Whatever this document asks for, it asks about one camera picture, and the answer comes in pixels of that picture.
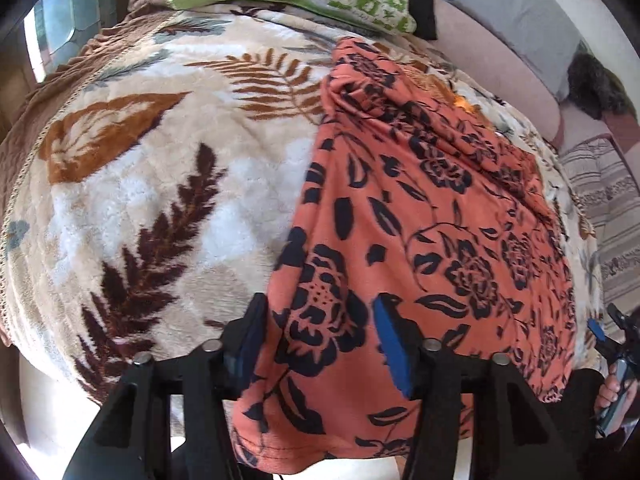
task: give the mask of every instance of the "orange floral garment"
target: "orange floral garment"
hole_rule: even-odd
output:
[[[234,410],[239,460],[281,474],[408,452],[418,403],[380,351],[378,296],[460,354],[506,352],[541,400],[572,369],[572,283],[534,157],[367,43],[342,40],[334,61]],[[466,405],[461,436],[471,418]]]

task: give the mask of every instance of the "bed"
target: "bed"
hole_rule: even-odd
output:
[[[428,43],[283,4],[134,0],[38,86],[0,146],[3,341],[102,402],[135,353],[185,354],[242,316],[287,242],[319,86],[353,36],[442,81],[535,156],[574,282],[574,366],[598,367],[586,336],[602,310],[596,238],[547,142],[558,104],[481,25],[434,8]]]

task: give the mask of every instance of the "leaf-patterned blanket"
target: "leaf-patterned blanket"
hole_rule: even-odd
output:
[[[100,402],[136,352],[186,354],[242,316],[286,241],[322,120],[320,82],[345,36],[463,96],[536,155],[564,228],[583,361],[585,319],[601,303],[595,240],[530,122],[423,41],[235,4],[173,15],[34,145],[5,218],[0,276],[2,324],[29,361]]]

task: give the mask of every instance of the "brown leaf print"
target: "brown leaf print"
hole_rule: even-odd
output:
[[[242,110],[256,121],[302,115],[312,124],[320,124],[323,113],[320,82],[310,80],[311,67],[289,54],[276,56],[270,48],[266,54],[226,56],[224,61],[189,63],[187,66],[212,68],[233,80],[234,92]]]
[[[150,229],[140,229],[136,251],[122,248],[124,272],[102,263],[101,294],[91,293],[92,308],[82,308],[88,335],[78,335],[84,360],[76,358],[80,385],[101,404],[137,352],[155,342],[148,334],[161,311],[177,301],[166,290],[186,270],[182,256],[193,250],[200,223],[213,211],[218,183],[216,155],[201,144],[196,172],[178,186],[178,200],[161,212]]]
[[[81,182],[134,146],[188,92],[134,94],[94,103],[55,121],[39,157],[47,161],[49,183]]]

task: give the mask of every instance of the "floor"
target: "floor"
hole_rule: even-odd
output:
[[[640,59],[600,0],[557,0],[601,62],[623,81],[640,109]],[[27,361],[20,364],[22,405],[31,449],[24,450],[41,480],[60,480],[86,428],[97,413],[77,387],[53,381]],[[456,480],[468,478],[470,444],[465,442]],[[397,480],[392,458],[319,463],[292,480]]]

